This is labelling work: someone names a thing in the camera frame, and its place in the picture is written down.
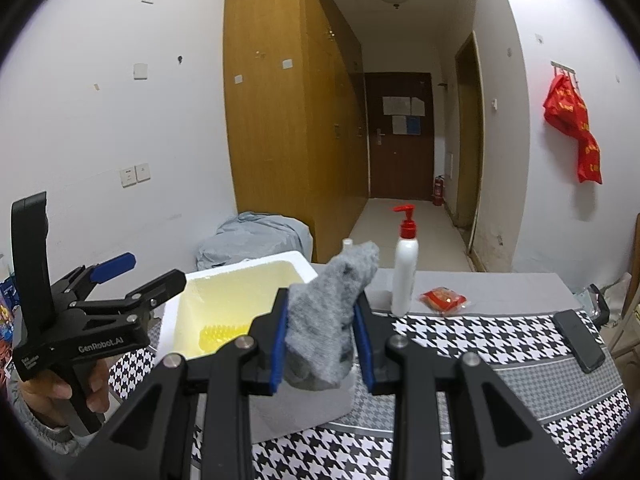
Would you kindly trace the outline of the person's left hand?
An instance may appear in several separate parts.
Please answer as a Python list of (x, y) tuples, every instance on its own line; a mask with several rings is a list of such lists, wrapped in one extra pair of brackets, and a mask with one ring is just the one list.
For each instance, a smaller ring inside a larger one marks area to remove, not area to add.
[[(18, 391), (35, 416), (46, 426), (58, 428), (67, 425), (63, 414), (55, 407), (55, 401), (70, 400), (72, 387), (57, 374), (44, 370), (35, 378), (23, 382), (17, 379)], [(110, 407), (108, 398), (108, 362), (99, 360), (89, 376), (90, 393), (87, 405), (93, 413), (104, 414)]]

